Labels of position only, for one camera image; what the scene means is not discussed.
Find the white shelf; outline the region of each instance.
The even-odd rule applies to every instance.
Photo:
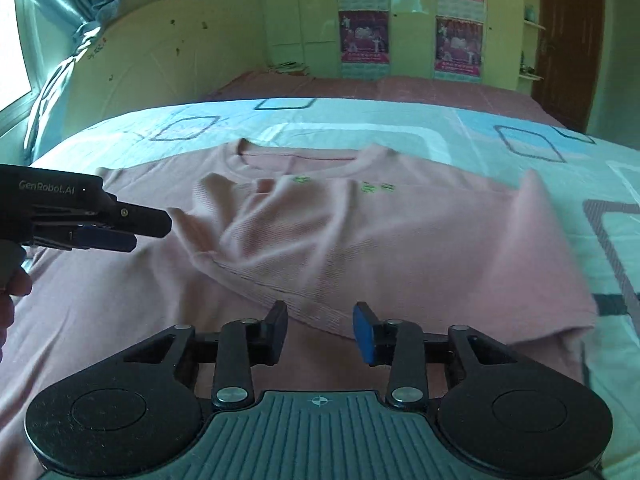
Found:
[[[524,24],[525,24],[525,25],[529,25],[529,27],[535,27],[535,28],[539,28],[540,30],[546,30],[546,28],[545,28],[545,27],[543,27],[542,25],[539,25],[539,24],[537,24],[537,23],[530,22],[529,20],[524,20]]]
[[[518,77],[529,81],[542,81],[544,79],[543,77],[535,74],[518,74]]]

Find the bright window light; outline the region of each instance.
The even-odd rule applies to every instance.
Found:
[[[30,91],[15,19],[15,0],[0,0],[0,110]]]

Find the headboard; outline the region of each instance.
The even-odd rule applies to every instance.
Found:
[[[263,30],[207,0],[161,0],[111,24],[76,63],[62,129],[134,110],[194,102],[266,67]]]

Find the neckline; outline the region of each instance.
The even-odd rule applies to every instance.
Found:
[[[387,155],[391,150],[379,144],[370,144],[362,150],[318,150],[316,148],[272,148],[258,146],[246,139],[238,139],[224,145],[222,164],[236,178],[251,181],[256,178],[277,178],[284,172],[263,170],[247,164],[243,155],[299,156],[315,160],[344,160],[345,164],[324,170],[306,171],[311,178],[337,178],[350,176],[368,168],[373,162]]]

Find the bed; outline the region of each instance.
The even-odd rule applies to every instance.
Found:
[[[517,186],[533,168],[552,197],[598,304],[584,340],[586,383],[609,405],[610,479],[640,467],[638,154],[549,124],[416,103],[316,97],[203,102],[142,110],[96,124],[34,165],[93,173],[245,137],[263,146],[359,149],[375,142]]]
[[[34,166],[95,173],[244,137],[297,148],[377,143],[514,187],[536,170],[599,309],[583,359],[585,382],[614,417],[604,475],[637,480],[638,152],[569,131],[516,92],[265,72],[258,32],[220,34],[233,26],[232,16],[191,0],[156,2],[116,22],[76,65],[64,140]]]

